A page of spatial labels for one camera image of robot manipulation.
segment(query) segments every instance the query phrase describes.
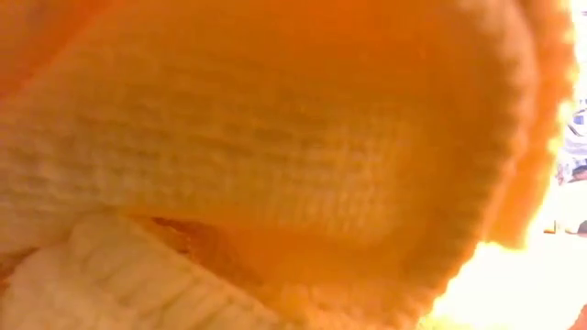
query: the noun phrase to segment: knit sweater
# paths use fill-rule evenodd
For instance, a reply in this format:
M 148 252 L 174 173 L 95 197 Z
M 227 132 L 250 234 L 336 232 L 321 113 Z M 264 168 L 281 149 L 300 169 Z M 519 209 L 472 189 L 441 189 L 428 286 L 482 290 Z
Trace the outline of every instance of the knit sweater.
M 44 4 L 0 2 L 3 330 L 410 329 L 523 246 L 559 1 Z

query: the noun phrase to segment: knit hat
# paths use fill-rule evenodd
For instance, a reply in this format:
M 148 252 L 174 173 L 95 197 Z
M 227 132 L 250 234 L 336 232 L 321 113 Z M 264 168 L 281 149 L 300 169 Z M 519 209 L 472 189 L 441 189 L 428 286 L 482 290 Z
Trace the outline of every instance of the knit hat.
M 560 1 L 48 4 L 0 25 L 3 329 L 409 329 L 548 187 Z

